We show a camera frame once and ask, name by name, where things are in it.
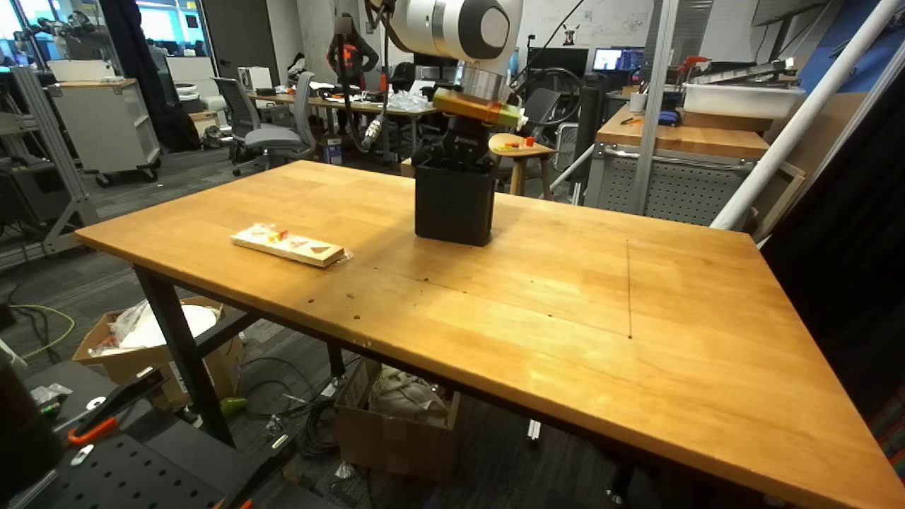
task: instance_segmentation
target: floor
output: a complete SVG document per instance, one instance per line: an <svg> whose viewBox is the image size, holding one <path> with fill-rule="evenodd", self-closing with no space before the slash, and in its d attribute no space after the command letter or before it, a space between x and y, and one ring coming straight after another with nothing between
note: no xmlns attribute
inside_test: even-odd
<svg viewBox="0 0 905 509"><path fill-rule="evenodd" d="M102 191L86 177L86 191L100 215L113 219L233 179L228 152L211 150L167 157L155 184L136 179ZM0 284L13 288L8 301L14 305L44 309L44 315L21 315L17 326L0 332L0 336L28 362L28 367L21 367L23 376L68 359L102 315L143 301L130 267L89 249L72 249L56 257L0 271ZM73 329L61 345L39 350L39 336L55 339L65 332L61 315L72 317ZM383 472L338 478L341 452L331 411L311 418L307 408L288 408L286 399L286 394L311 399L328 383L322 343L271 324L252 326L243 333L243 343L247 362L242 366L237 383L250 408L230 421L237 449L250 461L261 461L271 434L283 430L298 435L303 448L300 485L335 506L612 506L607 486L614 475L614 461L595 442L558 428L543 428L541 448L529 448L523 438L526 417L472 397L464 397L461 404L455 469L450 481L431 485ZM656 475L656 481L655 475L636 475L629 506L676 506L679 502L689 502L681 492L689 490L676 490L676 475ZM731 486L717 486L707 502L711 506L761 506L758 496Z"/></svg>

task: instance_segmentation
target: cardboard box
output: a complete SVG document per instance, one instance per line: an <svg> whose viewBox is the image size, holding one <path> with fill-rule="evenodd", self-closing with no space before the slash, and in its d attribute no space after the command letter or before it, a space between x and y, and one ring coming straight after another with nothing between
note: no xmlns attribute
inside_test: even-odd
<svg viewBox="0 0 905 509"><path fill-rule="evenodd" d="M445 425L396 418L368 411L368 390L380 376L380 362L362 366L338 394L338 442L348 464L392 475L450 481L459 448L459 404L454 394Z"/></svg>
<svg viewBox="0 0 905 509"><path fill-rule="evenodd" d="M194 305L215 305L225 309L218 304L211 301L185 301ZM150 397L150 401L167 413L185 408L189 401L189 394L181 383L181 374L170 356L170 348L143 348L143 350L124 350L124 355L110 355L110 356L95 356L90 348L102 348L110 345L113 332L110 324L116 324L116 315L102 315L95 329L83 336L73 359L97 367L100 374L110 376L116 384L129 384L136 379L138 370L144 370L147 366L160 367L165 374L165 384L163 390L155 390ZM225 397L235 397L237 394L237 367L243 362L243 343L242 339L228 339L215 355L211 355L204 359L211 383L215 384L215 394Z"/></svg>

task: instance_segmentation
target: black container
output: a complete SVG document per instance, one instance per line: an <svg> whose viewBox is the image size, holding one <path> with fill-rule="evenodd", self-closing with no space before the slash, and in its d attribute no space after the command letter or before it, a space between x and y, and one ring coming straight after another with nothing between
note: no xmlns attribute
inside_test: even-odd
<svg viewBox="0 0 905 509"><path fill-rule="evenodd" d="M417 164L417 236L450 244L491 244L496 174L455 161Z"/></svg>
<svg viewBox="0 0 905 509"><path fill-rule="evenodd" d="M64 442L38 413L17 374L0 359L0 506L64 458Z"/></svg>

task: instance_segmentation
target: machine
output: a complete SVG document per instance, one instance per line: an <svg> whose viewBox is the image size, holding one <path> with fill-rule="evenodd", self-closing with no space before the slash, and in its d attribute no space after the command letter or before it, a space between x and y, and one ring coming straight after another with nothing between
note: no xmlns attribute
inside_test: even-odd
<svg viewBox="0 0 905 509"><path fill-rule="evenodd" d="M461 93L437 90L450 113L438 145L420 148L417 236L454 244L491 244L496 174L488 126L517 127L508 107L508 63L520 29L520 0L365 0L403 51L450 58L464 65Z"/></svg>

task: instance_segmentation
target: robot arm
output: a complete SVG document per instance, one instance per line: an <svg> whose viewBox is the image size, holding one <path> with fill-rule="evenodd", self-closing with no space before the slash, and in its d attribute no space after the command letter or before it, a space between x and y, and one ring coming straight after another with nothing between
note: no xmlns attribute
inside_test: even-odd
<svg viewBox="0 0 905 509"><path fill-rule="evenodd" d="M464 63L464 97L503 103L523 0L368 0L403 51Z"/></svg>

